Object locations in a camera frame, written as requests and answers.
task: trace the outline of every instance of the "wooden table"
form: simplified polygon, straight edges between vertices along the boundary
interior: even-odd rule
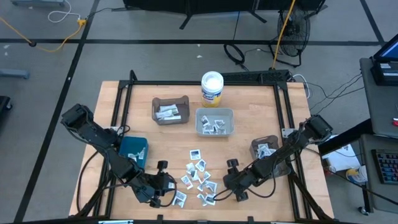
[[[113,113],[118,82],[103,82],[95,109],[95,121],[101,126],[109,126]],[[294,115],[295,126],[309,118],[307,99],[301,83],[288,83],[290,104]],[[237,202],[234,196],[216,202],[215,206],[202,207],[197,198],[198,182],[194,188],[187,190],[182,184],[181,177],[186,175],[185,165],[190,163],[189,150],[200,149],[202,159],[206,160],[206,170],[211,173],[210,180],[218,183],[218,190],[224,190],[222,178],[226,175],[228,159],[239,160],[238,169],[242,169],[252,162],[249,146],[253,139],[276,135],[280,141],[279,122],[275,105],[273,87],[270,86],[225,86],[220,107],[234,110],[235,133],[228,138],[203,138],[195,132],[195,111],[201,108],[200,86],[195,85],[134,85],[132,89],[127,124],[131,130],[127,135],[140,136],[148,139],[149,153],[146,172],[155,174],[157,161],[167,160],[169,172],[177,181],[179,191],[187,194],[184,208],[170,206],[168,208],[150,208],[146,203],[139,203],[131,188],[117,188],[111,218],[155,220],[158,214],[163,214],[164,220],[225,220],[245,221],[253,216],[255,221],[294,221],[292,203],[290,199],[287,177],[276,179],[276,192],[271,198],[262,199],[249,194],[249,200]],[[154,97],[179,98],[187,95],[190,100],[190,119],[186,124],[159,126],[151,118],[151,102]],[[283,94],[280,94],[283,111],[285,105]],[[118,121],[121,120],[121,108]],[[287,117],[284,113],[285,126]],[[82,165],[95,152],[91,146],[86,147]],[[333,211],[326,186],[325,176],[318,155],[303,151],[301,154],[307,189],[325,213],[333,217]],[[81,186],[81,205],[92,196],[98,187],[103,158],[96,156],[83,174]],[[267,181],[258,188],[252,187],[257,193],[267,195],[273,187],[272,181]],[[304,217],[302,197],[297,190],[297,198],[301,217]],[[104,213],[106,197],[103,195],[101,213]],[[70,209],[75,214],[76,193]],[[166,194],[162,204],[168,203],[172,192]]]

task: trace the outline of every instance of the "concrete floor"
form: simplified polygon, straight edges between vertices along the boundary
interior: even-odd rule
[[[95,0],[70,0],[73,12],[83,17],[90,13]],[[398,14],[395,0],[366,0],[384,40],[398,33]],[[359,74],[359,59],[370,57],[380,46],[360,0],[328,0],[328,9],[311,18],[310,40],[322,43],[307,46],[303,65],[288,68],[300,73],[308,82],[324,87],[327,93]],[[122,0],[100,0],[97,9],[122,7]],[[77,29],[76,17],[53,24],[47,14],[57,7],[13,6],[2,1],[0,16],[32,39],[62,39]],[[277,35],[277,13],[259,11],[268,23],[262,24],[252,15],[242,12],[237,26],[238,40],[270,40]],[[109,12],[95,15],[87,39],[224,39],[231,40],[238,13],[220,13],[192,17],[185,30],[178,27],[185,16],[165,12]],[[75,56],[77,44],[66,44],[57,53],[49,54],[16,44],[19,37],[0,23],[0,68],[26,69],[29,80],[0,77],[0,95],[7,95],[14,103],[0,134],[0,223],[13,222],[49,128],[58,97]],[[360,46],[330,46],[335,41],[361,42]],[[58,44],[40,44],[54,49]],[[239,45],[241,50],[261,45]],[[285,58],[296,62],[296,58]],[[270,54],[249,52],[246,63],[250,70],[267,70],[272,63]],[[230,61],[222,45],[215,44],[85,44],[80,55],[62,112],[75,103],[91,109],[95,107],[101,82],[127,79],[133,69],[140,80],[199,80],[210,70],[240,72]],[[349,90],[363,86],[359,80]],[[320,89],[311,86],[313,96],[309,105],[323,99]],[[317,113],[328,101],[312,110]],[[334,127],[336,133],[368,119],[364,91],[357,91],[333,102],[321,115]],[[69,213],[84,145],[72,140],[63,126],[57,125],[42,171],[33,192],[24,220],[63,218]],[[328,188],[335,217],[346,222],[392,223],[398,216],[375,211],[370,217],[356,210],[363,205],[362,193],[355,186],[334,177],[328,177]]]

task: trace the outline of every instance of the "electric fan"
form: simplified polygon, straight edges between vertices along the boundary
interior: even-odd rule
[[[277,28],[278,34],[280,34],[282,30],[287,13],[288,11],[279,11]],[[288,62],[277,60],[278,62],[291,65],[294,68],[301,65],[301,54],[307,46],[308,39],[310,38],[310,28],[311,25],[310,19],[308,18],[308,12],[301,10],[298,6],[294,6],[286,23],[279,47],[281,51],[288,56],[298,56],[299,63],[298,65],[294,65]],[[274,56],[271,43],[269,44],[269,48]]]

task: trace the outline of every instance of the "teal box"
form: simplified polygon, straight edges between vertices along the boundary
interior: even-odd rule
[[[131,159],[135,157],[138,166],[144,169],[148,155],[148,140],[140,137],[124,137],[120,145],[119,155]]]

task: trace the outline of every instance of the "yellow cable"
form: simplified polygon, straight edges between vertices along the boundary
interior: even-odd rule
[[[31,40],[29,40],[29,39],[26,38],[24,35],[22,35],[17,29],[13,28],[13,26],[11,26],[11,25],[10,25],[6,20],[4,20],[2,17],[0,17],[0,21],[2,21],[3,23],[5,23],[5,25],[7,25],[10,29],[12,29],[12,30],[13,30],[15,33],[17,33],[20,37],[22,37],[24,40],[26,40],[26,42],[32,44],[32,41],[31,41]],[[73,34],[71,34],[71,35],[69,35],[67,38],[65,38],[65,40],[63,40],[62,44],[61,44],[59,47],[57,47],[55,50],[48,50],[48,49],[45,49],[45,48],[40,47],[40,46],[37,46],[37,48],[40,49],[40,50],[44,50],[45,52],[48,52],[48,53],[54,53],[54,52],[60,50],[68,39],[72,38],[74,35],[76,35],[77,33],[80,32],[81,28],[87,23],[87,20],[85,20],[85,19],[79,19],[79,20],[77,20],[77,22],[79,23],[79,28],[78,28]]]
[[[280,40],[282,39],[282,34],[284,33],[284,30],[285,30],[287,21],[289,20],[290,14],[292,13],[292,10],[293,10],[295,1],[296,1],[296,0],[292,0],[292,4],[290,5],[290,9],[289,9],[289,11],[288,11],[288,13],[287,13],[287,16],[286,16],[284,25],[282,26],[282,30],[280,30],[280,34],[279,34],[279,38],[278,38],[278,43],[276,44],[274,62],[272,63],[272,66],[271,66],[272,69],[275,69],[276,58],[278,57],[279,43],[280,43]]]

